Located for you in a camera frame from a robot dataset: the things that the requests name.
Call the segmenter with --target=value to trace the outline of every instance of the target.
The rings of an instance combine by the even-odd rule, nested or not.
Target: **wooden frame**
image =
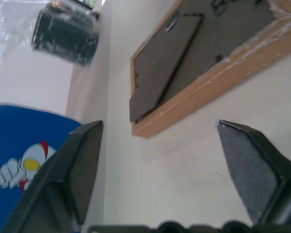
[[[185,0],[177,0],[155,29],[155,35]],[[268,0],[276,20],[238,47],[228,59],[215,65],[140,122],[132,122],[132,135],[149,138],[185,118],[239,82],[291,53],[291,0]],[[131,94],[135,91],[134,60],[148,38],[130,60]]]

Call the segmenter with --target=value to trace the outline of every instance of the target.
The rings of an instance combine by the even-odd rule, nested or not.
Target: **transparent plastic wrap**
[[[17,46],[89,64],[98,30],[88,9],[49,0],[0,0],[0,65]]]

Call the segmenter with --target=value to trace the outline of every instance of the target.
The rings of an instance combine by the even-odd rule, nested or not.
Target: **yellow eye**
[[[24,162],[24,168],[28,171],[37,171],[39,169],[40,165],[37,161],[34,159],[27,159]]]

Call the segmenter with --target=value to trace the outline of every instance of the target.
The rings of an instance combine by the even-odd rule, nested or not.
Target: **white fist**
[[[20,169],[16,159],[10,159],[0,168],[0,188],[14,188],[26,176],[26,173]]]

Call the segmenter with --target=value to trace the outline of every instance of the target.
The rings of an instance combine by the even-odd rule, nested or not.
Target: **plastic bag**
[[[52,20],[53,18],[57,24],[49,21],[50,28],[44,27],[45,31],[42,31],[39,28],[41,15],[45,16],[43,12],[50,12],[50,6],[53,8],[54,12],[52,16],[49,16],[49,19]],[[60,11],[60,9],[62,13],[56,15],[55,11]],[[82,65],[89,63],[91,61],[90,57],[94,56],[96,50],[93,44],[97,45],[98,32],[94,24],[88,28],[80,28],[80,25],[84,22],[86,25],[90,25],[90,19],[86,16],[86,11],[88,11],[88,9],[82,10],[82,7],[77,3],[68,7],[59,1],[0,0],[0,65],[17,46],[24,46],[29,50],[32,50],[33,47],[36,50],[48,51],[49,53]],[[67,30],[65,32],[57,27],[59,23],[66,27]],[[72,39],[73,33],[69,32],[69,29],[74,30],[75,33],[81,34],[83,38],[88,36],[88,43],[82,44],[80,40],[78,40],[75,45],[70,43],[70,50],[67,50],[65,46],[62,46],[62,44],[68,45],[67,41],[63,43],[63,40],[60,40],[60,38],[64,39],[65,37],[70,37]],[[45,42],[44,45],[48,47],[48,50],[45,46],[43,47],[44,49],[42,48],[43,42]],[[90,48],[90,54],[85,54],[87,58],[83,59],[81,57],[83,53],[82,51],[80,52],[80,50],[82,50],[82,46],[84,47],[83,50],[86,49],[86,45]]]

